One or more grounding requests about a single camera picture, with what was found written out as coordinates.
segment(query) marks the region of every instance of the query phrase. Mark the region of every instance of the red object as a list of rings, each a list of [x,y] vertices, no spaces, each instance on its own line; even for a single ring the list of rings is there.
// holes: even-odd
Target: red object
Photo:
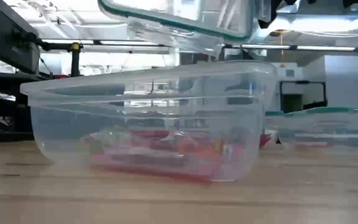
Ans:
[[[131,131],[131,134],[142,138],[156,138],[163,139],[169,135],[167,130],[154,130],[154,131]]]
[[[264,147],[271,139],[272,136],[270,134],[261,134],[259,147]]]
[[[207,175],[191,175],[191,174],[179,174],[173,172],[165,172],[160,170],[147,170],[147,169],[138,169],[138,168],[130,168],[130,167],[122,167],[122,166],[114,166],[114,165],[106,165],[106,166],[95,166],[95,168],[106,170],[106,171],[116,171],[116,172],[124,172],[128,174],[143,174],[143,175],[151,175],[157,177],[168,177],[174,180],[181,180],[185,182],[194,182],[203,185],[209,185],[212,183],[210,176]]]
[[[68,75],[53,75],[54,78],[59,79],[59,78],[69,78]]]

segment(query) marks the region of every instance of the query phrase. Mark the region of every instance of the ceiling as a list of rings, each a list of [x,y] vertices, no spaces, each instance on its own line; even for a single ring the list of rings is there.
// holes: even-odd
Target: ceiling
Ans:
[[[125,23],[105,16],[99,10],[97,0],[4,1],[27,22],[29,22],[30,25],[37,29],[42,39],[48,39],[48,41],[51,41],[51,39],[55,39],[55,41],[70,39],[68,40],[69,42],[72,42],[72,40],[79,40],[82,43],[85,43],[86,40],[114,40],[115,42],[118,41],[120,44],[126,44],[126,47],[86,46],[83,55],[80,57],[82,58],[80,61],[81,73],[95,75],[106,72],[119,72],[122,70],[164,67],[178,64],[178,56],[174,50],[170,48],[158,46],[141,47],[139,46],[139,42],[128,42],[133,39],[128,37]],[[213,11],[219,7],[219,5],[216,4],[216,2],[219,1],[208,1],[208,10]],[[298,0],[298,2],[304,4],[305,1]],[[310,17],[307,13],[342,13],[329,9],[327,5],[324,5],[324,2],[327,1],[319,2],[323,2],[323,5],[315,4],[313,7],[305,7],[300,4],[296,10],[299,10],[298,13],[301,13],[302,15],[291,14],[291,10],[293,10],[293,8],[281,6],[278,10],[278,19],[273,22],[269,29],[255,30],[255,34],[251,37],[249,42],[251,44],[358,47],[357,32],[337,32],[334,35],[325,35],[317,32],[309,32],[304,29],[296,30],[291,26],[283,25],[284,20],[292,21],[293,23],[293,21],[297,18],[299,19],[301,16]],[[358,16],[358,4],[354,5],[351,10],[353,14]],[[329,24],[322,20],[319,24],[318,21],[315,21],[313,24],[306,23],[303,27],[318,27],[327,25]],[[279,29],[284,30],[280,33],[280,35],[271,35]],[[285,56],[282,57],[282,53],[279,50],[268,50],[263,54],[260,54],[260,50],[253,50],[252,53],[254,55],[259,55],[261,59],[271,62],[284,60],[286,62],[298,62],[300,64],[306,64],[314,58],[319,57],[321,54],[326,54],[305,51],[287,51],[285,52]],[[68,72],[67,68],[71,65],[70,54],[59,51],[48,53],[44,52],[42,57],[48,58],[45,56],[46,54],[53,54],[55,58],[61,58],[61,72]],[[0,62],[0,72],[14,72],[14,69]]]

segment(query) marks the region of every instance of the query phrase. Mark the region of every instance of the transparent food storage container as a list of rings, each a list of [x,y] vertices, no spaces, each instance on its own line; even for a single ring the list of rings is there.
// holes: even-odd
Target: transparent food storage container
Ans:
[[[215,57],[223,43],[243,44],[252,33],[254,0],[98,0],[98,4],[112,19],[125,18],[135,38]]]
[[[271,0],[254,0],[255,17],[264,22],[270,22],[272,19],[272,1]]]
[[[273,146],[278,140],[278,130],[283,126],[284,112],[266,111],[263,133],[260,137],[260,147]]]
[[[280,138],[315,147],[358,147],[358,109],[313,108],[285,115]]]
[[[34,137],[55,162],[236,180],[258,155],[276,68],[199,63],[25,83]]]

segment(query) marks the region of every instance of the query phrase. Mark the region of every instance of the table surface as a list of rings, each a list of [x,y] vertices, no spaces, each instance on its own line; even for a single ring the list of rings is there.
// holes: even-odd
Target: table surface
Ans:
[[[0,143],[0,223],[358,223],[358,154],[260,153],[237,182],[197,185],[52,164]]]

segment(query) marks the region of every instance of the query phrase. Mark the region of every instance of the fluorescent light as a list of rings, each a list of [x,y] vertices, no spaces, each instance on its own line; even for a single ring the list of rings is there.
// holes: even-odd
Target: fluorescent light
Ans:
[[[298,46],[297,50],[354,51],[355,47]]]
[[[276,50],[288,50],[289,45],[265,45],[265,44],[243,44],[242,48],[245,49],[276,49]]]
[[[50,27],[48,23],[32,23],[30,24],[32,27]],[[84,28],[117,28],[126,26],[126,23],[117,22],[117,23],[99,23],[99,24],[72,24],[74,27],[84,27]]]
[[[153,46],[158,46],[158,44],[154,44],[151,42],[146,42],[146,41],[130,41],[130,40],[102,40],[101,41],[102,44],[106,44],[106,45],[120,45],[120,44],[126,44],[126,45],[153,45]]]
[[[347,19],[295,19],[291,30],[305,32],[346,32],[352,30],[352,21]]]
[[[42,41],[52,43],[52,44],[72,44],[72,43],[81,43],[81,44],[93,44],[93,40],[64,40],[64,39],[43,39]]]

